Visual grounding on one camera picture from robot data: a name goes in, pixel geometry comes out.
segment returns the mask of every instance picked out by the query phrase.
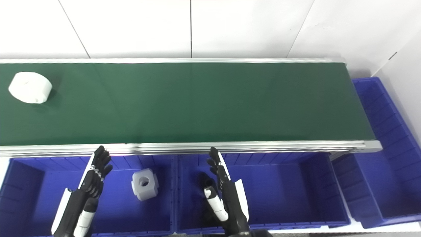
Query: tile grout line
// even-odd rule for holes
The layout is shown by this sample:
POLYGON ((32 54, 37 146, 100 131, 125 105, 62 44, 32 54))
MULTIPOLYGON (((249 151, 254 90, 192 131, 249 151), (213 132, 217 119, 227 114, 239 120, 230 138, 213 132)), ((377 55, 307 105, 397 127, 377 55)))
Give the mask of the tile grout line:
POLYGON ((75 34, 76 34, 77 38, 79 39, 79 42, 80 42, 80 44, 81 44, 81 45, 82 45, 82 47, 83 47, 83 50, 85 50, 85 53, 86 53, 86 55, 88 56, 88 58, 91 58, 91 56, 89 55, 88 51, 87 51, 87 50, 86 50, 86 48, 85 48, 85 45, 83 45, 82 40, 80 39, 80 37, 79 37, 79 35, 78 35, 78 33, 77 33, 77 31, 76 31, 75 27, 73 26, 72 21, 70 20, 69 16, 67 15, 66 10, 64 9, 64 7, 63 7, 63 5, 61 4, 60 0, 57 0, 57 1, 59 2, 59 4, 60 4, 61 8, 63 9, 63 12, 64 12, 64 14, 65 14, 65 15, 66 15, 66 17, 67 17, 67 20, 69 20, 69 23, 70 23, 70 25, 72 26, 73 31, 75 32, 75 34))
POLYGON ((301 26, 300 26, 300 30, 298 30, 298 33, 297 33, 297 35, 295 36, 294 41, 292 42, 291 48, 290 48, 290 50, 288 51, 288 54, 287 54, 286 58, 288 58, 288 56, 289 56, 289 54, 290 54, 290 52, 291 52, 291 50, 292 50, 292 47, 294 46, 295 41, 297 40, 298 35, 300 34, 300 31, 301 31, 301 29, 303 28, 304 23, 306 22, 307 17, 309 16, 310 11, 312 10, 312 7, 313 7, 313 4, 314 4, 314 2, 315 2, 315 1, 316 1, 316 0, 313 0, 312 5, 310 6, 309 11, 307 12, 306 18, 304 18, 303 23, 302 23, 302 24, 301 24, 301 26))
POLYGON ((192 0, 190 0, 190 58, 193 58, 193 41, 192 41, 192 0))

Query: blue storage crate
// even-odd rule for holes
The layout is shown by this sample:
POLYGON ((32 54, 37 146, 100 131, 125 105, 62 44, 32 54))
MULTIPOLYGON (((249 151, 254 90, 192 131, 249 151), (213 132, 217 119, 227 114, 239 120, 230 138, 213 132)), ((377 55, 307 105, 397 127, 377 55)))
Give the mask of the blue storage crate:
MULTIPOLYGON (((0 237, 51 235, 63 191, 76 189, 89 157, 11 159, 0 191, 0 237)), ((93 236, 168 235, 174 232, 173 156, 114 156, 93 221, 93 236), (139 201, 134 172, 156 173, 158 196, 139 201)))
POLYGON ((421 221, 421 150, 379 78, 354 84, 383 150, 333 161, 349 211, 364 228, 421 221))
MULTIPOLYGON (((242 179, 252 229, 305 229, 349 224, 327 153, 223 154, 233 181, 242 179)), ((215 178, 207 154, 180 155, 177 233, 222 233, 202 222, 198 174, 215 178)))

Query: gray cube block with hole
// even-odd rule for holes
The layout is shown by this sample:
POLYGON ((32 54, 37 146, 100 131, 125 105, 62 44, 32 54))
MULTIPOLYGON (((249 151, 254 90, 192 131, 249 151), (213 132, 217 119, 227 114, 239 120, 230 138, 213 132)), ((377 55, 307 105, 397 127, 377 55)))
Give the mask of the gray cube block with hole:
POLYGON ((149 168, 134 173, 131 183, 134 194, 141 201, 158 195, 158 179, 149 168))

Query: white cylindrical object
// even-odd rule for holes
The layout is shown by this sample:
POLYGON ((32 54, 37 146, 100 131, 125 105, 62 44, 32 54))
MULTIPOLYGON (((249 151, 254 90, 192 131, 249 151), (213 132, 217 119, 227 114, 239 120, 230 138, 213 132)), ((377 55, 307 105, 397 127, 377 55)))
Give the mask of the white cylindrical object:
POLYGON ((93 216, 95 216, 95 212, 82 211, 73 231, 74 237, 84 237, 86 235, 91 226, 93 216))
POLYGON ((41 104, 47 101, 51 82, 43 75, 32 72, 16 73, 9 85, 9 92, 16 99, 29 104, 41 104))
POLYGON ((224 203, 219 199, 217 195, 214 198, 208 199, 210 195, 211 195, 211 191, 205 189, 206 199, 208 200, 208 203, 210 207, 212 208, 213 212, 215 213, 216 217, 220 221, 228 220, 228 213, 226 212, 224 208, 224 203))

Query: robotic hand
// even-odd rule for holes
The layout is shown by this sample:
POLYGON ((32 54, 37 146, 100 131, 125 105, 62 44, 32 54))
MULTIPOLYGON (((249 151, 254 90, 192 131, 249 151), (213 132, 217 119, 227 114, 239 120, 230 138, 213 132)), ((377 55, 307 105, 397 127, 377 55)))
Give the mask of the robotic hand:
POLYGON ((211 172, 218 179, 217 186, 222 193, 222 199, 219 198, 218 191, 215 190, 213 185, 205 187, 204 193, 216 217, 221 221, 225 235, 231 237, 271 237, 267 230, 250 230, 247 199, 242 180, 231 181, 225 161, 215 147, 210 148, 209 155, 211 159, 208 159, 208 164, 211 172))
POLYGON ((54 237, 87 237, 98 207, 105 176, 111 172, 109 152, 100 146, 89 159, 79 187, 64 190, 56 217, 51 227, 54 237))

